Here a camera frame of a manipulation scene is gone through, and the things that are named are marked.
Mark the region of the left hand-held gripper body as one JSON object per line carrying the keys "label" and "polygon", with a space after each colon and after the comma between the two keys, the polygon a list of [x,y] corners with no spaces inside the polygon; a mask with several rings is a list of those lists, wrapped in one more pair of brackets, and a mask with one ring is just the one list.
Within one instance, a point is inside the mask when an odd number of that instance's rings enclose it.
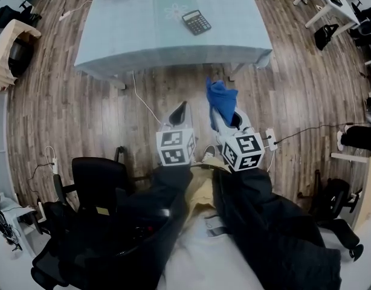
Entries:
{"label": "left hand-held gripper body", "polygon": [[183,166],[191,163],[195,151],[195,135],[192,123],[171,125],[163,123],[156,133],[156,147],[161,164]]}

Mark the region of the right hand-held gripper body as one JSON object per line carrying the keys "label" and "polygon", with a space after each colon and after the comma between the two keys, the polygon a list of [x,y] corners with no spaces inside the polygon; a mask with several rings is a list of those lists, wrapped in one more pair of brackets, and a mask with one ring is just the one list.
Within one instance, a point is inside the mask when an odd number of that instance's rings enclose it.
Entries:
{"label": "right hand-held gripper body", "polygon": [[232,135],[219,135],[221,155],[232,171],[240,172],[259,167],[265,154],[265,146],[259,133],[252,127],[235,131]]}

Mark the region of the blue cloth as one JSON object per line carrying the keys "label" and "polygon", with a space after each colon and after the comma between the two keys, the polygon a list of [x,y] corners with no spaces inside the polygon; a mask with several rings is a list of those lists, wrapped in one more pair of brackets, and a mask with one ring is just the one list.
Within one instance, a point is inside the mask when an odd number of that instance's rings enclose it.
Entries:
{"label": "blue cloth", "polygon": [[220,113],[226,123],[231,124],[237,104],[237,95],[238,90],[226,88],[224,81],[212,82],[209,77],[206,78],[206,96],[210,105],[211,128],[214,131],[218,129],[213,119],[213,109]]}

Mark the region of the black calculator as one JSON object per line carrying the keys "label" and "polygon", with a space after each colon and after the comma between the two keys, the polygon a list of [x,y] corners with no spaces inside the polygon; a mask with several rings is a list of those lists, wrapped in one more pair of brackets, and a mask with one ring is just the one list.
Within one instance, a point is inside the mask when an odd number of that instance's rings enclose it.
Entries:
{"label": "black calculator", "polygon": [[199,10],[190,11],[182,16],[186,27],[193,35],[200,35],[211,29],[211,25]]}

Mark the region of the person's left forearm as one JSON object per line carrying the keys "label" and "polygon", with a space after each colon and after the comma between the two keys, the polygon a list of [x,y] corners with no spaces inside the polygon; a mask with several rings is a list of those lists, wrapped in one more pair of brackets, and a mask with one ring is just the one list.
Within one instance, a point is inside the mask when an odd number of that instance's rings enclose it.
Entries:
{"label": "person's left forearm", "polygon": [[157,167],[150,187],[122,200],[117,205],[117,213],[149,220],[184,217],[187,212],[185,193],[192,178],[190,166]]}

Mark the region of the person's right forearm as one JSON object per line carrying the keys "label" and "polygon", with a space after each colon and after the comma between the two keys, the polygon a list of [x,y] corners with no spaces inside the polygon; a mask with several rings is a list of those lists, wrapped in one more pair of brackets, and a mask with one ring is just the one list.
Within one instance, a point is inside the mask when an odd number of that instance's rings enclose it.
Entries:
{"label": "person's right forearm", "polygon": [[213,171],[213,200],[220,217],[228,222],[255,224],[268,228],[285,219],[301,215],[300,207],[273,192],[264,170],[230,173]]}

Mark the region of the person's grey sneaker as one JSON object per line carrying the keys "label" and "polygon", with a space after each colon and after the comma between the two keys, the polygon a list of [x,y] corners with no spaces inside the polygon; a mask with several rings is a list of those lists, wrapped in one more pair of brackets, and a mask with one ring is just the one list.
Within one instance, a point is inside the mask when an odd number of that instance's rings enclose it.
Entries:
{"label": "person's grey sneaker", "polygon": [[202,163],[206,162],[210,158],[214,158],[216,155],[216,148],[215,145],[209,144],[205,149],[204,149],[204,154],[202,157]]}

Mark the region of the person's legs in khaki trousers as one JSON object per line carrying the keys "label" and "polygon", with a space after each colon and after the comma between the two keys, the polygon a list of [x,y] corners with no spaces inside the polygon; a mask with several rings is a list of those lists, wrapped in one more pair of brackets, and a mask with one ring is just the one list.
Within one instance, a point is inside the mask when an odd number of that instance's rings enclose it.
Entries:
{"label": "person's legs in khaki trousers", "polygon": [[228,166],[216,157],[211,157],[203,163],[199,163],[190,168],[193,178],[184,196],[189,211],[185,220],[186,223],[189,222],[195,210],[199,207],[215,209],[212,186],[213,169],[202,166],[218,167],[227,172],[230,171]]}

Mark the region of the black mesh office chair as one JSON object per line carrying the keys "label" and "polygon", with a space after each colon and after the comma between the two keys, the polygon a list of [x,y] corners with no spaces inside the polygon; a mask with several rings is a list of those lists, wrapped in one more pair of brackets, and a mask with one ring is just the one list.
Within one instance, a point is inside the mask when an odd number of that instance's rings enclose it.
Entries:
{"label": "black mesh office chair", "polygon": [[72,170],[73,184],[55,177],[60,199],[45,204],[50,239],[33,280],[44,290],[154,290],[173,245],[178,192],[158,181],[134,192],[126,166],[110,159],[74,158]]}

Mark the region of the grey chest device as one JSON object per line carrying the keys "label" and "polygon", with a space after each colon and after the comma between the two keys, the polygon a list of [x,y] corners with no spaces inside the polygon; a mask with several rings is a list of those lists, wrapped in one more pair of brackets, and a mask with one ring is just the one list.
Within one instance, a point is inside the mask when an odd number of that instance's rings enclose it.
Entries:
{"label": "grey chest device", "polygon": [[224,234],[229,234],[229,230],[219,216],[205,217],[204,222],[208,237],[218,237]]}

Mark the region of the light blue floral tablecloth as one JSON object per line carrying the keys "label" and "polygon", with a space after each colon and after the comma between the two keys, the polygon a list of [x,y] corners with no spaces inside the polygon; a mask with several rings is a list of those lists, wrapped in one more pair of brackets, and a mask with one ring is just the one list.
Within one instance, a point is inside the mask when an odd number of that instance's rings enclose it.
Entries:
{"label": "light blue floral tablecloth", "polygon": [[[193,35],[199,10],[211,29]],[[172,65],[267,66],[272,45],[255,0],[92,0],[74,66],[98,79]]]}

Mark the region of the black bag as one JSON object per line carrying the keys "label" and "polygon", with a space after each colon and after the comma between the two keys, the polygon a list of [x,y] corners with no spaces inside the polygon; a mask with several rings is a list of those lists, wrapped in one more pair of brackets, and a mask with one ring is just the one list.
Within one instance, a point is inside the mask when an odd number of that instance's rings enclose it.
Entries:
{"label": "black bag", "polygon": [[316,47],[322,51],[339,28],[338,24],[324,25],[314,33]]}

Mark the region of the wooden desk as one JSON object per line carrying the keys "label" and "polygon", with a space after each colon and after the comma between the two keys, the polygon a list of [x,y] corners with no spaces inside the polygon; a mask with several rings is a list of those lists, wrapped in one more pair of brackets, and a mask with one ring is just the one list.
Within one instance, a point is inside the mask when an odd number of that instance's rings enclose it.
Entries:
{"label": "wooden desk", "polygon": [[353,229],[357,230],[365,221],[371,218],[371,157],[367,161],[366,177],[361,194],[362,198],[358,203],[358,211],[353,223]]}

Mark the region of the white desk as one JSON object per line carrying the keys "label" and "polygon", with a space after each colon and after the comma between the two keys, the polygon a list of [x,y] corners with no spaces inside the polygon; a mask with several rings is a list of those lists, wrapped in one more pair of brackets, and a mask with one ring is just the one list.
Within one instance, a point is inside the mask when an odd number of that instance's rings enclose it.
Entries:
{"label": "white desk", "polygon": [[[293,1],[293,4],[295,6],[297,6],[299,4],[299,2],[301,2],[302,0],[294,0]],[[341,7],[333,4],[330,2],[330,0],[325,0],[326,3],[324,5],[324,7],[317,12],[317,14],[311,18],[307,23],[305,23],[305,27],[306,28],[309,28],[311,27],[314,23],[316,23],[319,19],[321,19],[322,17],[326,16],[330,11],[335,11],[336,13],[338,13],[339,15],[342,15],[346,18],[348,18],[348,23],[343,25],[342,27],[339,27],[335,33],[335,35],[338,35],[346,30],[348,30],[349,28],[352,28],[356,25],[359,25],[359,20],[358,18],[356,17],[352,7],[348,4],[348,2],[346,0],[340,0],[343,5]]]}
{"label": "white desk", "polygon": [[35,210],[30,207],[22,207],[14,200],[6,198],[0,192],[0,234],[8,243],[13,253],[26,253],[31,258],[35,257],[33,248],[28,241],[29,233],[32,232],[31,224],[20,225],[20,219],[34,217]]}

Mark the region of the black round bin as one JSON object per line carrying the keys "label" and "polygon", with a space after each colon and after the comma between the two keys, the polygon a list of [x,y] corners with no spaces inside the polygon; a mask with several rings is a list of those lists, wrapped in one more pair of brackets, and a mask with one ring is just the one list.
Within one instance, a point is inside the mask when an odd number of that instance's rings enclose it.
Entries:
{"label": "black round bin", "polygon": [[8,57],[8,67],[14,77],[20,77],[28,68],[33,57],[34,46],[16,39]]}

